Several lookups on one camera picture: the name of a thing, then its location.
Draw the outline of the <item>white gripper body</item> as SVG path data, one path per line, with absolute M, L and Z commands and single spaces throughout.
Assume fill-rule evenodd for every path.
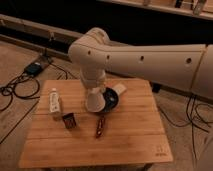
M 103 69 L 82 68 L 80 79 L 88 94 L 106 91 L 106 73 Z

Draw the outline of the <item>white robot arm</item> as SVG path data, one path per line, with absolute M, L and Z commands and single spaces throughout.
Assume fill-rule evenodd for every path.
M 68 49 L 88 88 L 101 87 L 107 71 L 213 99 L 213 45 L 116 46 L 92 28 Z

